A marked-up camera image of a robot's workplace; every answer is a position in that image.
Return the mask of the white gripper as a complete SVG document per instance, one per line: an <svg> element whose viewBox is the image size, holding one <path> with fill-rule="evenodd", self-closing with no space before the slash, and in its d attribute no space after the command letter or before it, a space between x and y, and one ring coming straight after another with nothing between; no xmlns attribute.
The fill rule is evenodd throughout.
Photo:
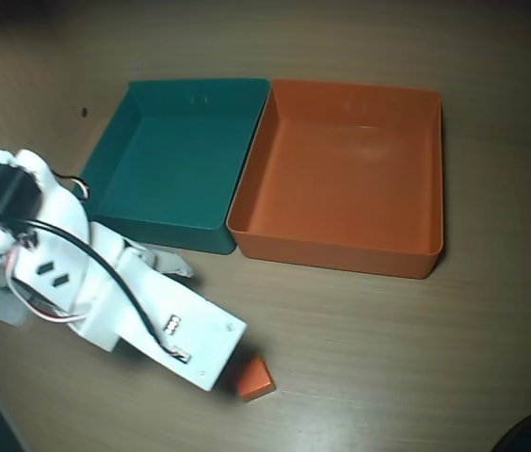
<svg viewBox="0 0 531 452"><path fill-rule="evenodd" d="M175 250L124 241L121 235L98 222L89 224L89 239L91 247L113 269L117 267L125 244L126 249L131 249L133 254L161 274L184 278L194 276L192 267ZM124 295L109 273L89 259L88 271L75 305L86 316L73 323L73 330L94 346L112 351L120 339L117 323L124 302Z"/></svg>

